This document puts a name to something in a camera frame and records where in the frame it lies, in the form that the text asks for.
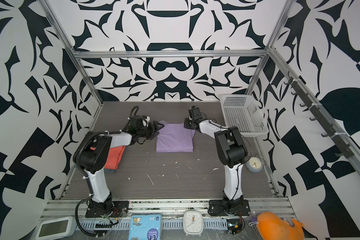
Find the purple t-shirt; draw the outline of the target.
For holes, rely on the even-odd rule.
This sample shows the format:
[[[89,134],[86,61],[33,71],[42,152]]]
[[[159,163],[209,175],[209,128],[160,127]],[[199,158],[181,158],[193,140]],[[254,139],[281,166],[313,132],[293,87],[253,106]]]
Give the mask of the purple t-shirt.
[[[157,136],[157,153],[192,153],[194,150],[193,137],[195,130],[184,128],[184,124],[171,124],[160,121],[164,128]]]

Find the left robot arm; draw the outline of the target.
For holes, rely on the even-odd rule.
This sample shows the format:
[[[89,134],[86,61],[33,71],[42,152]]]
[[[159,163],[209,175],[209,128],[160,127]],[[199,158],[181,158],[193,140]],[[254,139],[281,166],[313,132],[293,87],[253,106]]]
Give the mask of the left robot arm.
[[[73,161],[83,174],[89,187],[90,211],[94,215],[110,215],[114,204],[105,178],[105,165],[111,148],[126,147],[138,143],[140,139],[152,140],[165,127],[147,116],[132,116],[126,126],[116,132],[88,132],[73,155]]]

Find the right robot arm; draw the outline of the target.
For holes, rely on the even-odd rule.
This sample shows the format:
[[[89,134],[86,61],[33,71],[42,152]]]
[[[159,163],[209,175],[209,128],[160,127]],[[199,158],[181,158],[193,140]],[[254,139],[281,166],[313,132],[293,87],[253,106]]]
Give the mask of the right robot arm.
[[[192,106],[184,127],[210,136],[215,140],[217,154],[225,169],[223,199],[210,204],[211,216],[237,215],[245,207],[242,191],[242,170],[248,150],[237,127],[224,127],[203,116],[200,109]]]

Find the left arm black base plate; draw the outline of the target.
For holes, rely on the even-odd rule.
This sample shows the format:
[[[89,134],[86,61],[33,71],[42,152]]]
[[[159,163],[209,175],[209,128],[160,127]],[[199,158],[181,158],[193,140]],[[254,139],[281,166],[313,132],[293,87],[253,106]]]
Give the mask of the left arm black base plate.
[[[116,218],[128,213],[129,201],[108,201],[106,203],[97,203],[92,200],[87,208],[86,218],[100,218],[103,215]]]

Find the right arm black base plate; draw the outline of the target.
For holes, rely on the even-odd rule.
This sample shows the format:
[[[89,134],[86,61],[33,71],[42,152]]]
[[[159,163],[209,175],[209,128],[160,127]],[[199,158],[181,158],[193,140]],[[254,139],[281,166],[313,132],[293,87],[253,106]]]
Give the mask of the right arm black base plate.
[[[244,199],[209,201],[208,214],[210,216],[249,216],[250,213],[249,202]]]

